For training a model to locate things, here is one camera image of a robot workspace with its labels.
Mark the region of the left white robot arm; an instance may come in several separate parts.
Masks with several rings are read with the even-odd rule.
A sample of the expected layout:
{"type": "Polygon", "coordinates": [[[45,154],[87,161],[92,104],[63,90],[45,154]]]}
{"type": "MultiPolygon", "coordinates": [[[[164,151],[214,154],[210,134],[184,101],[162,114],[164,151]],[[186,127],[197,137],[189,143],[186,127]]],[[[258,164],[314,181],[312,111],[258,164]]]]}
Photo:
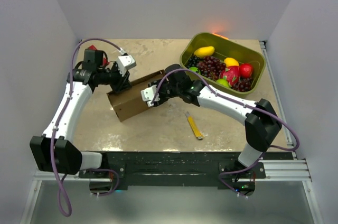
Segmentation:
{"type": "Polygon", "coordinates": [[[102,160],[101,153],[80,151],[72,142],[83,108],[98,86],[110,86],[115,94],[131,88],[129,70],[136,66],[136,61],[124,50],[120,54],[109,62],[105,51],[86,49],[83,60],[68,74],[52,121],[41,136],[33,136],[30,141],[40,171],[73,175],[90,169],[98,178],[109,173],[109,164],[102,160]]]}

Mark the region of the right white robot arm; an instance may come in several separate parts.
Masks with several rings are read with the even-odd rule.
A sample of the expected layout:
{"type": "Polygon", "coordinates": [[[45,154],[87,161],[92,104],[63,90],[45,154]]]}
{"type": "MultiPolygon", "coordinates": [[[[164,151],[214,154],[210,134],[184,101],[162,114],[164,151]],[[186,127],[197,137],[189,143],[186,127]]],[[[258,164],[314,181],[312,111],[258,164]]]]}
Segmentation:
{"type": "Polygon", "coordinates": [[[245,127],[246,144],[237,160],[226,168],[247,178],[254,172],[254,164],[271,147],[282,128],[271,103],[241,99],[210,86],[202,78],[192,80],[192,71],[173,64],[165,69],[165,76],[148,84],[141,97],[148,107],[157,107],[171,98],[180,98],[187,104],[204,107],[227,115],[245,127]]]}

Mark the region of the yellow utility knife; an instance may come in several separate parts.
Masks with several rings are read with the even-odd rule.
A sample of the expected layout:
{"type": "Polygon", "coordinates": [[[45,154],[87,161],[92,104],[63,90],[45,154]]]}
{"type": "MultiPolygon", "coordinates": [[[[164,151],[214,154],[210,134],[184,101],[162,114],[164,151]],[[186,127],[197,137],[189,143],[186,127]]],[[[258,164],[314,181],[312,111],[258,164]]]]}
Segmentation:
{"type": "Polygon", "coordinates": [[[186,112],[185,116],[186,116],[186,119],[187,119],[187,121],[188,121],[188,123],[190,125],[190,128],[191,128],[191,130],[192,130],[195,138],[197,138],[198,140],[202,140],[203,139],[203,135],[199,131],[199,129],[198,129],[198,127],[197,127],[197,125],[196,125],[193,117],[190,115],[189,112],[186,112]]]}

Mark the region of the brown cardboard express box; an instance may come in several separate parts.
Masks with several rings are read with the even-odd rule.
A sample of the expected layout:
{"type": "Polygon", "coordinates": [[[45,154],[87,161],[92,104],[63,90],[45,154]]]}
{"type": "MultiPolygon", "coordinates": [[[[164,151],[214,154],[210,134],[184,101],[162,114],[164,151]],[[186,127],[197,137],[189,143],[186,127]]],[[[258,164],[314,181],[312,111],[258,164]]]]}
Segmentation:
{"type": "Polygon", "coordinates": [[[148,83],[161,80],[164,70],[159,70],[132,81],[131,88],[119,94],[113,91],[107,93],[108,100],[120,122],[134,117],[149,109],[143,102],[141,91],[148,87],[148,83]]]}

